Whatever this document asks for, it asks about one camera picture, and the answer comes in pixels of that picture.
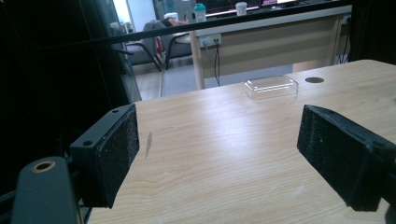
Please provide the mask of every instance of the black cable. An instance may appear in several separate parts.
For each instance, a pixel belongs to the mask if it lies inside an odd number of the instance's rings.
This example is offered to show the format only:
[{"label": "black cable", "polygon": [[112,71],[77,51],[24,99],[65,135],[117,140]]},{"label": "black cable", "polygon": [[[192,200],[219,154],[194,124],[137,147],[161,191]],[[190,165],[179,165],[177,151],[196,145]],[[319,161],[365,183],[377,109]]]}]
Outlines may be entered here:
[{"label": "black cable", "polygon": [[90,220],[91,212],[92,212],[92,208],[90,207],[90,208],[88,208],[88,211],[87,211],[87,213],[85,214],[85,217],[84,217],[84,220],[83,220],[83,222],[84,222],[85,224],[87,224],[88,221]]},{"label": "black cable", "polygon": [[344,60],[344,55],[338,55],[338,63],[342,63]]},{"label": "black cable", "polygon": [[348,60],[348,58],[349,58],[349,53],[348,53],[348,55],[345,57],[345,59],[344,59],[344,56],[346,55],[346,53],[347,53],[347,42],[348,42],[348,40],[349,40],[349,35],[350,35],[350,24],[348,25],[348,28],[347,28],[347,34],[346,34],[346,46],[344,47],[344,53],[343,53],[343,61],[341,61],[341,63],[346,63],[347,62],[347,60]]},{"label": "black cable", "polygon": [[220,56],[219,56],[219,41],[215,39],[216,43],[216,55],[215,55],[215,77],[218,82],[218,86],[220,86]]}]

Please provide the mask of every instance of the plastic lid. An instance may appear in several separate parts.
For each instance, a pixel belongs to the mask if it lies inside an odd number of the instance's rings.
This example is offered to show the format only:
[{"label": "plastic lid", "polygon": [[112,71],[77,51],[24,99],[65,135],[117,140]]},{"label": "plastic lid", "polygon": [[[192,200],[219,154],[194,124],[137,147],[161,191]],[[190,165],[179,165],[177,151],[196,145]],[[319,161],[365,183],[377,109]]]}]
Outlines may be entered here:
[{"label": "plastic lid", "polygon": [[248,3],[246,3],[246,2],[239,2],[239,3],[237,3],[235,6],[236,7],[245,7],[245,6],[247,6],[248,5]]},{"label": "plastic lid", "polygon": [[195,5],[194,10],[195,11],[201,11],[201,10],[206,10],[206,8],[205,8],[204,4],[198,3],[197,5]]},{"label": "plastic lid", "polygon": [[265,99],[298,92],[298,83],[288,76],[250,79],[245,82],[245,93],[251,99]]}]

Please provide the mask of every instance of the water bottle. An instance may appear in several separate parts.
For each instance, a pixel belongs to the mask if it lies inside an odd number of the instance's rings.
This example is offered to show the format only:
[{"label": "water bottle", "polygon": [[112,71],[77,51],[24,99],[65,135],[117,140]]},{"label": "water bottle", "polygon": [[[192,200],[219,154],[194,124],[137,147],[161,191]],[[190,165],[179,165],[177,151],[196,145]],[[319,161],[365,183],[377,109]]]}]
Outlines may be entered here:
[{"label": "water bottle", "polygon": [[195,12],[195,20],[197,22],[206,21],[206,8],[204,4],[198,3],[197,5],[195,5],[194,12]]}]

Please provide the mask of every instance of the power strip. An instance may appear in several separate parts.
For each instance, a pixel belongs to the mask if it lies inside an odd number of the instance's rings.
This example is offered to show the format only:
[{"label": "power strip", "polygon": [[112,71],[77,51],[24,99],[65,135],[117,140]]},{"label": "power strip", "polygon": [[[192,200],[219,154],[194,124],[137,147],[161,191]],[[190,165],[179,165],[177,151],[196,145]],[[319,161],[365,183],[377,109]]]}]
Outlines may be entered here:
[{"label": "power strip", "polygon": [[221,44],[221,34],[215,35],[201,35],[199,37],[199,47],[207,48],[210,46],[220,45]]}]

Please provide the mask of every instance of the electrical cable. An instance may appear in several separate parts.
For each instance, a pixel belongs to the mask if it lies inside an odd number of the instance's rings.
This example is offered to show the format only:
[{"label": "electrical cable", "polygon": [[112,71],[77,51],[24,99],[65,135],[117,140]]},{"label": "electrical cable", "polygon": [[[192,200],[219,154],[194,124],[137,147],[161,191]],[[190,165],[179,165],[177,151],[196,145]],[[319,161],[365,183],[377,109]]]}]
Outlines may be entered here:
[{"label": "electrical cable", "polygon": [[216,62],[218,63],[218,76],[216,77],[216,80],[218,82],[218,86],[220,86],[220,56],[219,56],[219,41],[215,39],[216,43],[216,56],[215,56],[215,69],[216,69]]},{"label": "electrical cable", "polygon": [[87,224],[88,221],[90,220],[91,212],[92,212],[92,207],[89,207],[87,213],[84,216],[84,220],[83,220],[84,224]]},{"label": "electrical cable", "polygon": [[347,34],[346,34],[346,45],[344,46],[343,54],[340,55],[340,56],[338,56],[338,62],[339,62],[339,63],[346,63],[347,60],[348,60],[348,58],[349,58],[349,54],[348,54],[347,56],[345,56],[346,53],[347,53],[347,42],[348,42],[348,40],[349,40],[349,34],[350,34],[350,24],[348,25],[348,29],[347,29]]},{"label": "electrical cable", "polygon": [[213,68],[215,70],[214,73],[215,73],[216,81],[218,82],[218,85],[220,86],[219,74],[217,74],[217,70],[216,70],[217,59],[219,58],[219,42],[217,40],[215,40],[215,42],[217,42],[217,45],[216,45],[217,46],[217,52],[216,52],[215,60],[212,59],[212,56],[210,55],[210,52],[207,49],[207,43],[206,42],[204,42],[204,46],[205,46],[205,49],[206,49],[207,56],[209,57],[209,61],[212,62]]}]

